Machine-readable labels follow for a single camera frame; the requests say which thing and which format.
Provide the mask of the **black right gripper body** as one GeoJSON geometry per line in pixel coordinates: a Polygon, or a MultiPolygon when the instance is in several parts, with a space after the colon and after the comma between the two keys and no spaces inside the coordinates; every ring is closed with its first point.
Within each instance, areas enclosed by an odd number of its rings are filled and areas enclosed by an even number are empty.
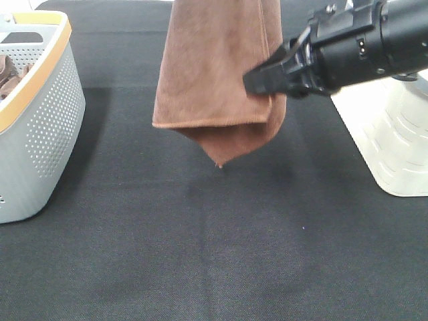
{"type": "Polygon", "coordinates": [[[378,7],[327,6],[289,43],[282,60],[282,91],[293,97],[329,96],[373,80],[378,62],[378,7]]]}

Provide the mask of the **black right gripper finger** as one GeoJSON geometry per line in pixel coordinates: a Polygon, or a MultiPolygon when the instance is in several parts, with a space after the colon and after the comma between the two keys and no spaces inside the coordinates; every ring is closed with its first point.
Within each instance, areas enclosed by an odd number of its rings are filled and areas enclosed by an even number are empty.
{"type": "Polygon", "coordinates": [[[249,94],[291,94],[294,62],[288,57],[289,45],[279,48],[263,63],[243,75],[243,85],[249,94]]]}

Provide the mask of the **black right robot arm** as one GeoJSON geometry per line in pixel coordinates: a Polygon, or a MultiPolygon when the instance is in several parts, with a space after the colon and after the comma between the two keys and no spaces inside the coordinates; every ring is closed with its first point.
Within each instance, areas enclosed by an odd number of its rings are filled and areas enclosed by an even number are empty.
{"type": "Polygon", "coordinates": [[[427,69],[426,1],[347,1],[313,12],[303,32],[284,41],[243,76],[245,91],[304,98],[381,78],[415,81],[427,69]]]}

